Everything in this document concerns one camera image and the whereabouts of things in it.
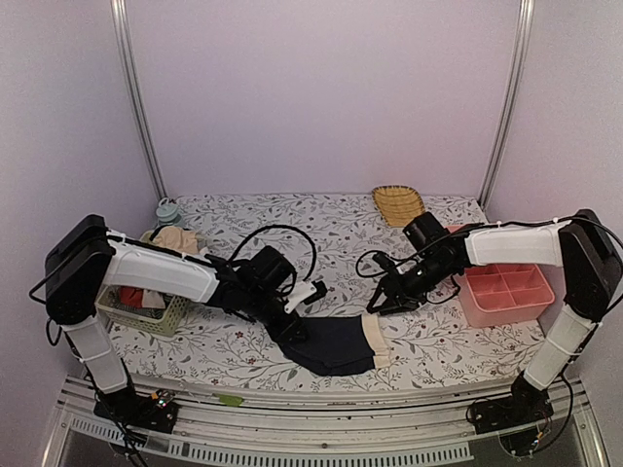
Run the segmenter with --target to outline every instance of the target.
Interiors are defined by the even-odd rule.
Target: cloth
[[[199,254],[197,233],[181,227],[166,226],[154,231],[152,243],[188,255]]]
[[[389,348],[375,314],[303,318],[305,342],[279,347],[290,360],[322,377],[359,375],[389,366]]]
[[[166,308],[165,299],[159,292],[136,289],[125,285],[119,288],[119,301],[123,305],[133,306],[134,308]]]

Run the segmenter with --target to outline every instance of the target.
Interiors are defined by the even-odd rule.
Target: light blue bottle
[[[156,208],[156,216],[158,217],[158,227],[176,226],[185,227],[182,215],[179,212],[179,206],[174,199],[162,198]]]

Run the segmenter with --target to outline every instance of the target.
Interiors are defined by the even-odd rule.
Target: red cloth
[[[143,308],[143,289],[122,286],[119,288],[119,300],[124,305]]]

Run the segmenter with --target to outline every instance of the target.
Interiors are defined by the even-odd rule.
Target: green tape
[[[227,407],[240,407],[244,402],[239,396],[228,396],[227,394],[214,394],[218,400]]]

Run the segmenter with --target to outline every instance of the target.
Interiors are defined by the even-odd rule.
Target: navy fabric
[[[321,377],[347,377],[375,368],[375,353],[363,333],[361,316],[303,321],[309,338],[279,346],[290,360]]]

